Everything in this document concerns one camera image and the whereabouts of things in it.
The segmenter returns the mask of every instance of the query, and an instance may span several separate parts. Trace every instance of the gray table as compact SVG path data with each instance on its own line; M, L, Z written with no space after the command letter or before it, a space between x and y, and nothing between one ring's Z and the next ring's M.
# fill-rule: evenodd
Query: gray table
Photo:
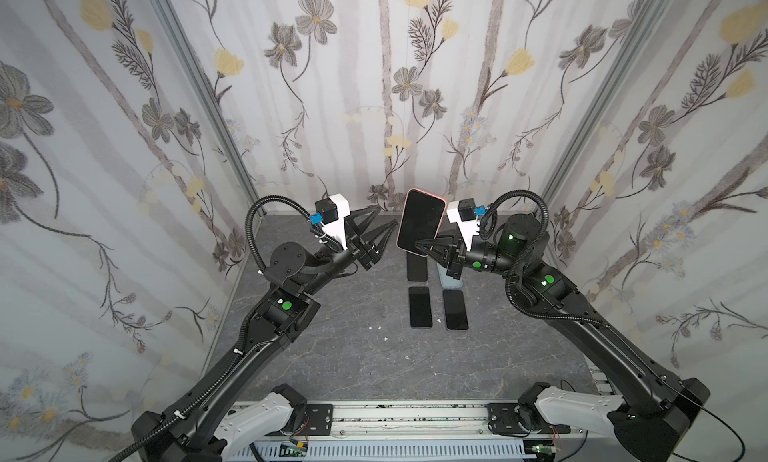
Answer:
M374 226L390 220L381 215ZM256 235L264 259L277 244L319 244L300 216L267 216ZM360 268L320 290L322 307L310 327L249 385L241 400L260 400L287 383L310 400L517 398L533 382L568 380L596 393L584 356L545 323L518 313L498 275L463 273L466 332L448 331L433 261L427 283L406 279L406 253L394 237L370 271ZM408 286L427 285L431 329L412 329ZM245 267L214 348L216 361L236 340L242 318L268 288L253 258Z

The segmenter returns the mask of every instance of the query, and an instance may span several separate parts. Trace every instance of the floral wallpaper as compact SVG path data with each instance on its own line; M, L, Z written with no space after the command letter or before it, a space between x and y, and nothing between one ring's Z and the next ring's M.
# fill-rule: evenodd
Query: floral wallpaper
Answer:
M764 460L768 0L671 0L551 202L550 255ZM699 417L677 453L731 460Z
M198 377L248 203L148 0L0 24L0 446L103 460Z
M542 190L645 2L171 1L258 190L394 211Z

